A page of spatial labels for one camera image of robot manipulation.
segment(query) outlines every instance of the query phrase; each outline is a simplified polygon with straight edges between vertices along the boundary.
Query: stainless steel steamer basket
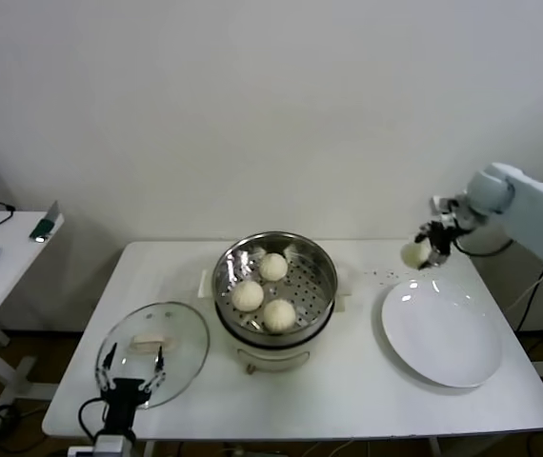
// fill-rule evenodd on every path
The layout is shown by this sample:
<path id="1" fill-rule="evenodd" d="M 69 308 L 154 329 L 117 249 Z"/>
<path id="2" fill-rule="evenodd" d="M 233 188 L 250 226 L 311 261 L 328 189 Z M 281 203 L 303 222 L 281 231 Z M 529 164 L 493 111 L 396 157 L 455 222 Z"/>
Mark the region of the stainless steel steamer basket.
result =
<path id="1" fill-rule="evenodd" d="M 278 282 L 266 281 L 258 272 L 263 256 L 273 252 L 289 262 L 287 275 Z M 263 305 L 253 312 L 239 311 L 231 303 L 231 290 L 246 280 L 256 281 L 265 292 Z M 337 272 L 329 254 L 312 240 L 268 231 L 237 242 L 221 256 L 212 292 L 219 319 L 234 337 L 257 348 L 292 348 L 316 336 L 331 318 Z M 294 304 L 297 321 L 290 330 L 273 334 L 263 324 L 263 307 L 277 298 Z"/>

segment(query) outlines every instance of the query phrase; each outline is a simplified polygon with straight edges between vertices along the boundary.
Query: white cord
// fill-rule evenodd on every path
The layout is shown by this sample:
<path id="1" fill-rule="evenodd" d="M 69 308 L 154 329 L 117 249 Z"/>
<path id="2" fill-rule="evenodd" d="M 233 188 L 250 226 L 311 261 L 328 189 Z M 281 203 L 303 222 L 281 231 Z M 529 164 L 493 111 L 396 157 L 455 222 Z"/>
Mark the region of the white cord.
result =
<path id="1" fill-rule="evenodd" d="M 530 291 L 531 291 L 533 288 L 535 288 L 536 286 L 538 286 L 538 285 L 539 285 L 540 283 L 542 283 L 542 282 L 543 282 L 543 275 L 540 277 L 539 280 L 535 281 L 531 286 L 529 286 L 528 288 L 526 288 L 526 289 L 521 293 L 521 295 L 519 295 L 519 296 L 517 297 L 517 299 L 516 299 L 514 302 L 512 302 L 512 303 L 504 310 L 504 312 L 507 313 L 507 312 L 509 312 L 511 309 L 515 308 L 515 307 L 519 304 L 519 302 L 521 302 L 521 300 L 523 300 L 524 297 L 525 297 L 526 295 L 528 295 L 528 293 L 530 293 Z"/>
<path id="2" fill-rule="evenodd" d="M 335 455 L 337 452 L 339 452 L 341 449 L 343 449 L 344 447 L 348 447 L 348 446 L 351 445 L 353 442 L 354 442 L 354 440 L 349 441 L 348 443 L 344 443 L 344 444 L 341 445 L 340 447 L 336 448 L 332 453 L 330 453 L 330 454 L 329 454 L 329 457 L 332 457 L 332 456 Z"/>
<path id="3" fill-rule="evenodd" d="M 32 414 L 36 414 L 37 412 L 45 411 L 45 410 L 47 410 L 48 407 L 49 407 L 49 405 L 43 405 L 41 407 L 36 407 L 35 409 L 31 409 L 30 411 L 27 411 L 24 414 L 20 414 L 20 418 L 24 419 L 25 417 L 29 417 Z"/>
<path id="4" fill-rule="evenodd" d="M 320 446 L 320 443 L 321 442 L 318 442 L 316 443 L 315 445 L 313 445 L 312 447 L 308 447 L 308 449 L 303 453 L 301 454 L 301 457 L 306 457 L 306 455 L 308 455 L 310 452 L 312 452 L 314 449 L 316 449 L 317 447 Z"/>

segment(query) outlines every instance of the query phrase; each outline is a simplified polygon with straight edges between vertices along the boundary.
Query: white table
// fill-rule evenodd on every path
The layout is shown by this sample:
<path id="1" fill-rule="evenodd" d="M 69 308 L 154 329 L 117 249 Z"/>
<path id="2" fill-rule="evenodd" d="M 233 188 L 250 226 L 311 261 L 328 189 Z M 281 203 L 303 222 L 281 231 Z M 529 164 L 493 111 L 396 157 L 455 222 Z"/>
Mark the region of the white table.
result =
<path id="1" fill-rule="evenodd" d="M 335 313 L 315 356 L 284 373 L 248 375 L 226 345 L 213 306 L 197 299 L 203 269 L 228 242 L 142 242 L 126 247 L 45 416 L 53 436 L 83 433 L 79 406 L 98 395 L 96 354 L 109 330 L 150 303 L 193 304 L 211 330 L 211 352 L 198 378 L 175 400 L 136 414 L 142 440 L 330 440 L 436 437 L 543 428 L 543 384 L 471 261 L 455 254 L 442 269 L 420 273 L 399 257 L 402 240 L 323 241 L 343 288 L 346 310 Z M 493 316 L 503 361 L 478 388 L 427 381 L 392 351 L 380 326 L 389 288 L 413 277 L 445 276 Z M 171 376 L 171 367 L 167 367 Z M 97 430 L 102 406 L 86 409 Z"/>
<path id="2" fill-rule="evenodd" d="M 6 216 L 6 212 L 0 211 L 0 220 Z M 35 243 L 29 238 L 44 216 L 43 211 L 17 211 L 0 226 L 0 306 L 51 239 L 46 243 Z M 54 232 L 63 222 L 60 216 Z M 5 346 L 8 342 L 9 338 L 0 329 L 0 345 Z M 0 382 L 6 386 L 0 404 L 11 403 L 15 398 L 51 399 L 56 385 L 35 384 L 26 380 L 35 360 L 34 357 L 25 357 L 17 368 L 13 368 L 0 358 Z"/>

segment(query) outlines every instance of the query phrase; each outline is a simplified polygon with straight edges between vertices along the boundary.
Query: white wall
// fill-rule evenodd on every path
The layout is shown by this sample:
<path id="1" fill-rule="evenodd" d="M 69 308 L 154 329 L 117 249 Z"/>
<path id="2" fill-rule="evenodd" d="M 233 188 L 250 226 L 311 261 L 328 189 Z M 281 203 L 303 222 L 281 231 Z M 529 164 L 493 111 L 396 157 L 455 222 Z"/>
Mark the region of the white wall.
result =
<path id="1" fill-rule="evenodd" d="M 9 327 L 135 239 L 407 236 L 490 161 L 543 179 L 543 1 L 0 1 L 0 198 L 68 219 Z"/>

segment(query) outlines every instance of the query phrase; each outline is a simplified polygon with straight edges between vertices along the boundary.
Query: white plate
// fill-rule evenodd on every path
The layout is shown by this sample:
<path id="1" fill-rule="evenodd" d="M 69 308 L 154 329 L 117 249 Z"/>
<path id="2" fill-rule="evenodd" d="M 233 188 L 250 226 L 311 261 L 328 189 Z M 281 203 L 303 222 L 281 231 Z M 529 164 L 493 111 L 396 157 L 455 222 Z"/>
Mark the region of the white plate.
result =
<path id="1" fill-rule="evenodd" d="M 479 386 L 500 366 L 502 346 L 492 319 L 448 280 L 397 285 L 384 301 L 382 323 L 398 355 L 436 383 Z"/>

